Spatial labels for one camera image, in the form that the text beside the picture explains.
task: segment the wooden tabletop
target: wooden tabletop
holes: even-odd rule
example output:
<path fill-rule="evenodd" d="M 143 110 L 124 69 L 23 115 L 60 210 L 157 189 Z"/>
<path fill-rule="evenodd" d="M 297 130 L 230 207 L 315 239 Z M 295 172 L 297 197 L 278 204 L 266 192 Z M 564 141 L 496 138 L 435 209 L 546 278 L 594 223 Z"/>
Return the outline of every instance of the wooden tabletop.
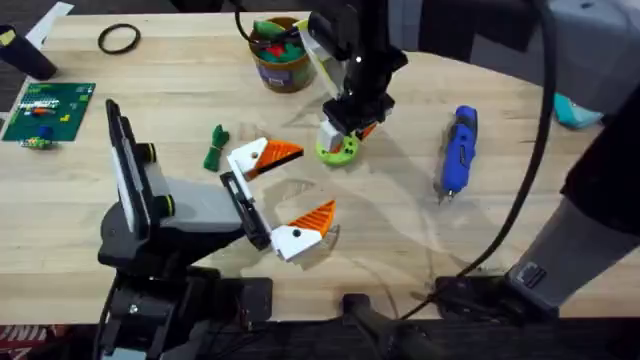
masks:
<path fill-rule="evenodd" d="M 251 19 L 274 14 L 243 14 Z M 302 18 L 305 14 L 293 14 Z M 105 27 L 127 22 L 138 48 L 109 56 Z M 129 35 L 113 34 L 111 45 Z M 199 264 L 226 276 L 274 280 L 273 318 L 326 319 L 344 293 L 363 292 L 388 316 L 402 314 L 436 276 L 451 275 L 493 240 L 520 185 L 534 139 L 541 91 L 518 80 L 425 54 L 409 54 L 389 93 L 393 114 L 355 163 L 330 169 L 313 146 L 327 95 L 319 79 L 289 95 L 266 89 L 229 14 L 67 16 L 44 47 L 57 82 L 95 82 L 75 142 L 37 152 L 0 149 L 0 323 L 95 322 L 114 274 L 97 261 L 102 216 L 117 200 L 104 102 L 117 101 L 139 141 L 155 143 L 166 176 L 219 184 L 202 168 L 212 129 L 231 133 L 225 152 L 261 136 L 307 155 L 251 183 L 274 225 L 336 199 L 339 234 L 296 264 L 242 239 Z M 480 117 L 469 186 L 438 206 L 433 178 L 442 135 L 458 105 Z M 560 200 L 565 174 L 598 133 L 554 125 L 529 199 L 485 271 L 500 273 L 527 248 Z M 223 163 L 222 170 L 228 169 Z M 580 290 L 564 316 L 640 315 L 640 257 L 624 259 Z M 420 316 L 436 317 L 433 307 Z"/>

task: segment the green figurine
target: green figurine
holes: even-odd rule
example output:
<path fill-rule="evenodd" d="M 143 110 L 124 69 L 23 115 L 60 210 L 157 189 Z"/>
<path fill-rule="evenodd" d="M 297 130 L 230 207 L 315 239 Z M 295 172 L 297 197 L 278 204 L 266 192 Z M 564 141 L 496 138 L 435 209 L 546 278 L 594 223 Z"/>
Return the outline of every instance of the green figurine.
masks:
<path fill-rule="evenodd" d="M 207 157 L 204 158 L 203 167 L 209 171 L 218 171 L 220 168 L 220 155 L 222 147 L 229 141 L 229 132 L 222 129 L 222 125 L 216 126 L 211 135 L 211 146 Z"/>

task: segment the orange triangular piece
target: orange triangular piece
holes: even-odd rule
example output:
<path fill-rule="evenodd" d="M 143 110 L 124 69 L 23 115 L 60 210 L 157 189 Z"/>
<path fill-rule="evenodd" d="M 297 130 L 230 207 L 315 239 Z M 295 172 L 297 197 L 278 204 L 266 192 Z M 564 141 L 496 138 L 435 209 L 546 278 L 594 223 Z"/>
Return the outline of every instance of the orange triangular piece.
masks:
<path fill-rule="evenodd" d="M 373 123 L 367 126 L 364 130 L 362 130 L 360 134 L 358 134 L 358 139 L 364 140 L 367 136 L 371 134 L 371 132 L 373 132 L 373 129 L 376 128 L 376 125 L 378 125 L 378 123 Z"/>
<path fill-rule="evenodd" d="M 254 170 L 263 173 L 301 156 L 303 152 L 304 149 L 300 145 L 280 140 L 269 140 Z"/>
<path fill-rule="evenodd" d="M 322 237 L 329 231 L 331 222 L 333 221 L 333 213 L 336 211 L 336 201 L 331 200 L 328 203 L 312 210 L 311 212 L 295 219 L 289 223 L 289 226 L 296 226 L 302 229 L 317 230 Z"/>

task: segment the black o-ring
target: black o-ring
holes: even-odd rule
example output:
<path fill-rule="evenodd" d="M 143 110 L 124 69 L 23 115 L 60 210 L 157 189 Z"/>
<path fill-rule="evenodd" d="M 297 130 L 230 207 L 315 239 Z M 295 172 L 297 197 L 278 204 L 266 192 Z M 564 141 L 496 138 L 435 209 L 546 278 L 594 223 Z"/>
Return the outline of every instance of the black o-ring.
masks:
<path fill-rule="evenodd" d="M 116 50 L 108 50 L 104 48 L 104 39 L 107 37 L 107 35 L 109 35 L 113 30 L 115 29 L 120 29 L 120 28 L 127 28 L 127 29 L 131 29 L 136 33 L 136 37 L 133 39 L 133 41 L 131 42 L 131 44 L 123 47 L 122 49 L 116 49 Z M 109 54 L 109 55 L 120 55 L 120 54 L 126 54 L 128 52 L 130 52 L 131 50 L 135 49 L 136 46 L 138 46 L 138 43 L 140 42 L 140 30 L 131 25 L 131 24 L 114 24 L 109 26 L 108 28 L 102 30 L 102 32 L 100 33 L 100 36 L 98 37 L 98 47 L 100 48 L 100 50 L 102 50 L 103 53 L 105 54 Z"/>

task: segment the black cable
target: black cable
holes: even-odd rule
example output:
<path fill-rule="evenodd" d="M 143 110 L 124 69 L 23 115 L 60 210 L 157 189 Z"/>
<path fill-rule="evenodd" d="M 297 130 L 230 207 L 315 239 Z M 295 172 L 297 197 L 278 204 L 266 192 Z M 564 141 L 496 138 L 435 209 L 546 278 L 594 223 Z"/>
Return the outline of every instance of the black cable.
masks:
<path fill-rule="evenodd" d="M 109 288 L 109 292 L 107 293 L 107 298 L 104 300 L 104 305 L 102 306 L 102 311 L 100 312 L 100 320 L 98 320 L 98 326 L 96 328 L 96 334 L 93 338 L 93 360 L 100 360 L 100 338 L 102 338 L 102 333 L 104 332 L 104 325 L 107 321 L 107 314 L 109 313 L 109 307 L 111 306 L 111 301 L 113 300 L 113 294 L 116 292 L 116 288 L 120 285 L 120 272 L 116 271 L 116 275 L 113 277 L 113 281 L 111 282 L 111 288 Z"/>
<path fill-rule="evenodd" d="M 276 44 L 285 43 L 287 39 L 294 39 L 296 37 L 297 38 L 300 37 L 298 30 L 295 27 L 293 27 L 289 30 L 283 31 L 282 33 L 276 35 L 271 40 L 252 39 L 244 30 L 244 28 L 242 27 L 242 23 L 240 22 L 240 12 L 241 11 L 247 12 L 247 9 L 244 6 L 242 6 L 242 4 L 240 3 L 240 0 L 229 0 L 229 2 L 233 4 L 233 6 L 235 7 L 235 10 L 233 12 L 233 17 L 235 19 L 238 32 L 249 44 L 253 44 L 262 48 L 267 48 L 267 47 L 272 47 Z"/>
<path fill-rule="evenodd" d="M 549 9 L 549 5 L 546 0 L 531 0 L 531 4 L 534 10 L 537 12 L 538 18 L 540 19 L 540 27 L 542 29 L 542 41 L 543 41 L 543 49 L 544 49 L 544 83 L 543 83 L 543 92 L 542 92 L 542 105 L 540 109 L 540 121 L 538 123 L 538 132 L 536 134 L 536 140 L 533 145 L 533 151 L 531 152 L 531 159 L 529 160 L 529 166 L 527 167 L 527 172 L 524 175 L 524 179 L 522 180 L 522 184 L 520 185 L 520 189 L 516 194 L 516 197 L 513 201 L 513 205 L 511 206 L 511 210 L 509 210 L 509 214 L 502 225 L 502 228 L 496 235 L 495 239 L 489 247 L 480 255 L 476 260 L 474 260 L 467 267 L 462 269 L 455 277 L 461 278 L 471 271 L 475 270 L 478 266 L 480 266 L 485 260 L 487 260 L 493 253 L 502 245 L 502 242 L 509 234 L 511 227 L 515 223 L 518 218 L 518 214 L 522 209 L 522 205 L 524 201 L 527 199 L 527 195 L 529 194 L 529 190 L 531 190 L 531 185 L 536 178 L 536 174 L 538 172 L 538 168 L 540 167 L 540 163 L 542 162 L 542 157 L 544 155 L 544 149 L 547 144 L 547 139 L 549 138 L 549 129 L 551 128 L 551 113 L 553 111 L 553 97 L 556 92 L 556 59 L 557 59 L 557 44 L 556 44 L 556 26 L 555 19 L 553 18 L 553 14 Z M 449 286 L 452 281 L 446 282 L 437 289 L 435 289 L 431 294 L 427 296 L 425 300 L 423 300 L 418 306 L 416 306 L 411 311 L 407 312 L 405 315 L 400 317 L 402 320 L 406 320 L 413 316 L 418 311 L 422 310 L 425 306 L 431 303 L 439 293 L 442 292 L 447 286 Z"/>
<path fill-rule="evenodd" d="M 250 44 L 254 44 L 254 45 L 258 45 L 260 47 L 270 47 L 272 46 L 272 42 L 268 41 L 268 40 L 255 40 L 249 37 L 249 35 L 247 35 L 247 32 L 244 31 L 244 28 L 242 27 L 242 24 L 240 23 L 240 11 L 246 12 L 247 9 L 242 6 L 242 4 L 240 4 L 240 0 L 229 0 L 234 6 L 235 6 L 235 10 L 233 12 L 233 16 L 234 19 L 236 21 L 236 27 L 238 28 L 238 32 L 240 32 L 240 35 L 247 40 L 247 42 L 249 42 Z"/>

